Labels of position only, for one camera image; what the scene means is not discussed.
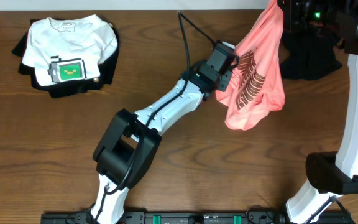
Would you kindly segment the pink t-shirt with brown print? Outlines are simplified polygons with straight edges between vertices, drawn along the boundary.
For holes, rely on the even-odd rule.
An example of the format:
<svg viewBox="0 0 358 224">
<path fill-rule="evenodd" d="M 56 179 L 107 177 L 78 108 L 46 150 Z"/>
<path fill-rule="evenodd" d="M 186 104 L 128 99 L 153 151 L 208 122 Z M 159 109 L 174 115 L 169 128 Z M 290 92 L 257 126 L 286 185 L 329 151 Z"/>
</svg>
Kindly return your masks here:
<svg viewBox="0 0 358 224">
<path fill-rule="evenodd" d="M 271 0 L 235 47 L 239 62 L 226 91 L 216 92 L 216 99 L 227 106 L 228 128 L 246 131 L 271 111 L 283 108 L 285 94 L 278 57 L 282 33 L 283 11 L 277 0 Z"/>
</svg>

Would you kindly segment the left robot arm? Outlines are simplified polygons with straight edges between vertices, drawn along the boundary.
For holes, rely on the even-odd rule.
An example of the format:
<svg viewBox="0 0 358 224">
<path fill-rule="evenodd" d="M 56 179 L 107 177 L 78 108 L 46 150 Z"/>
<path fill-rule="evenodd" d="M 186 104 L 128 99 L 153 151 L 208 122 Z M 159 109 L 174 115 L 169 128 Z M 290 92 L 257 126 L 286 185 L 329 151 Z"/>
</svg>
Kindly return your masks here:
<svg viewBox="0 0 358 224">
<path fill-rule="evenodd" d="M 212 92 L 226 90 L 239 63 L 234 49 L 227 42 L 216 42 L 210 58 L 184 71 L 166 95 L 135 113 L 122 109 L 113 117 L 93 153 L 99 191 L 89 211 L 90 223 L 119 221 L 129 189 L 148 171 L 164 132 Z"/>
</svg>

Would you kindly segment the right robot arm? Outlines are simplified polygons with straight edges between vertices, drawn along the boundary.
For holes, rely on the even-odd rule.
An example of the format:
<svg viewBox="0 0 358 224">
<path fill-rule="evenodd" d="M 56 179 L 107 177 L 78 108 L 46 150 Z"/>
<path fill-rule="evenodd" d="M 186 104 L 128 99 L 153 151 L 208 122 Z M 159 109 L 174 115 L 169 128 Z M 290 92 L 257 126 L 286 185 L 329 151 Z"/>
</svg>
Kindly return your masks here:
<svg viewBox="0 0 358 224">
<path fill-rule="evenodd" d="M 350 214 L 325 210 L 343 195 L 358 194 L 358 1 L 279 1 L 283 26 L 301 31 L 311 22 L 333 28 L 348 54 L 349 101 L 338 152 L 315 152 L 306 158 L 307 180 L 287 200 L 280 223 L 352 223 Z"/>
</svg>

